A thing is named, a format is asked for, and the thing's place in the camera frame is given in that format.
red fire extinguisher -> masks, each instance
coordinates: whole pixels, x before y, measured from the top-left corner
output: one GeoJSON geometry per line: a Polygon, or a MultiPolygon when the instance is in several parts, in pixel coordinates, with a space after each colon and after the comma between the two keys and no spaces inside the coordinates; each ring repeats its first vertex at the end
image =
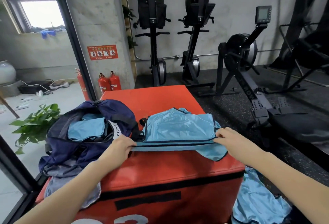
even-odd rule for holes
{"type": "Polygon", "coordinates": [[[78,82],[80,84],[80,87],[81,87],[81,90],[82,90],[84,99],[86,101],[90,101],[89,96],[88,96],[88,92],[87,92],[87,89],[86,89],[86,86],[85,86],[84,81],[83,81],[82,76],[81,76],[81,72],[78,69],[76,69],[76,70],[78,71],[77,72],[78,73],[78,82]]]}
{"type": "Polygon", "coordinates": [[[113,71],[111,72],[111,76],[109,77],[109,82],[113,91],[121,90],[120,78],[119,76],[115,75],[113,71]]]}
{"type": "Polygon", "coordinates": [[[101,72],[99,73],[98,85],[99,85],[102,93],[104,93],[105,91],[111,90],[111,85],[109,83],[109,79],[107,77],[105,77],[101,72]]]}

tile floor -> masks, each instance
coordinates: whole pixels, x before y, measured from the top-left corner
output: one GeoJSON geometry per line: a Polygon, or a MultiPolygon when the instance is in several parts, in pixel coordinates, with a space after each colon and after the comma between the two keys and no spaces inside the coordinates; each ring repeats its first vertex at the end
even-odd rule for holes
{"type": "MultiPolygon", "coordinates": [[[[16,97],[8,97],[6,100],[12,108],[15,108],[23,104],[20,102],[21,99],[27,97],[31,97],[33,100],[26,102],[29,104],[28,108],[17,110],[17,114],[20,116],[19,120],[24,120],[32,112],[39,110],[39,105],[41,104],[49,105],[57,103],[61,109],[61,113],[65,113],[84,101],[79,84],[71,84],[68,88],[60,88],[54,91],[53,94],[43,96],[41,99],[34,95],[21,94],[16,97]]],[[[0,135],[12,150],[16,151],[15,140],[18,139],[19,134],[12,134],[12,132],[17,129],[17,126],[9,125],[9,123],[14,120],[15,117],[9,110],[0,114],[0,135]]],[[[28,143],[23,148],[23,151],[25,154],[18,155],[18,157],[32,176],[36,177],[39,173],[39,159],[41,156],[46,155],[44,151],[44,142],[38,144],[28,143]]],[[[6,175],[0,171],[0,223],[3,222],[21,196],[22,193],[19,192],[6,175]]]]}

potted plant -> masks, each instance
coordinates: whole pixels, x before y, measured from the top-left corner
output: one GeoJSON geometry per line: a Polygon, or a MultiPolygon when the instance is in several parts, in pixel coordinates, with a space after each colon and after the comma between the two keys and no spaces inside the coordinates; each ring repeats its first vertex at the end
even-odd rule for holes
{"type": "Polygon", "coordinates": [[[15,146],[18,147],[15,152],[17,155],[24,154],[23,147],[27,143],[44,141],[48,129],[60,117],[60,109],[56,103],[49,106],[43,104],[39,107],[37,112],[31,113],[24,121],[16,120],[10,124],[19,126],[17,130],[12,132],[13,134],[21,134],[19,139],[15,141],[15,146]]]}

rubber gym floor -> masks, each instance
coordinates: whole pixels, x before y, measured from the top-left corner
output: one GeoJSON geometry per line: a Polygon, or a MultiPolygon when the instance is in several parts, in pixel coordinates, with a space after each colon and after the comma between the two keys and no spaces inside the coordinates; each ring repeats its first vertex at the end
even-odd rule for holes
{"type": "MultiPolygon", "coordinates": [[[[280,85],[283,84],[285,78],[283,74],[267,70],[263,68],[263,66],[257,66],[257,69],[260,72],[260,76],[256,75],[252,70],[249,71],[249,74],[261,88],[275,89],[280,88],[280,85]]],[[[198,77],[200,83],[216,81],[216,72],[216,69],[201,70],[198,77]]],[[[226,74],[227,70],[224,69],[223,80],[226,74]]],[[[329,85],[329,75],[321,71],[314,72],[309,79],[329,85]]],[[[167,73],[167,81],[165,85],[180,84],[183,84],[181,72],[167,73]]],[[[135,88],[151,86],[152,75],[137,76],[135,88]]],[[[309,113],[329,122],[329,88],[309,82],[302,82],[301,86],[307,88],[307,90],[303,92],[266,95],[266,97],[270,102],[276,102],[277,104],[277,98],[279,96],[285,96],[294,112],[309,113]]],[[[253,121],[250,111],[251,103],[247,99],[247,96],[241,92],[241,87],[235,78],[233,78],[228,85],[228,88],[232,87],[238,88],[240,93],[237,95],[226,95],[221,97],[194,97],[203,110],[206,113],[212,114],[221,126],[231,127],[256,144],[261,145],[261,136],[258,131],[246,131],[247,124],[253,121]]],[[[278,141],[278,149],[273,153],[291,167],[310,176],[320,183],[329,186],[329,173],[288,143],[278,141]]],[[[274,195],[282,195],[282,193],[266,178],[263,177],[262,181],[274,195]]]]}

